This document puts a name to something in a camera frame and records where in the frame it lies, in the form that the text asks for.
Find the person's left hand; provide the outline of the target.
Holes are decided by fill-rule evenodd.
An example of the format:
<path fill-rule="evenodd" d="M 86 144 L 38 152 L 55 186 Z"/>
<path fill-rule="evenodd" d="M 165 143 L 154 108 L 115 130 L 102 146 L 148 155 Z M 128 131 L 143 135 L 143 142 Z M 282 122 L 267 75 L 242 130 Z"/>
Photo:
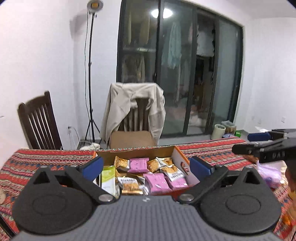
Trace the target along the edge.
<path fill-rule="evenodd" d="M 293 178 L 289 168 L 287 167 L 286 171 L 285 171 L 285 177 L 287 178 L 288 181 L 288 186 L 290 188 L 289 191 L 289 197 L 295 201 L 295 178 Z"/>

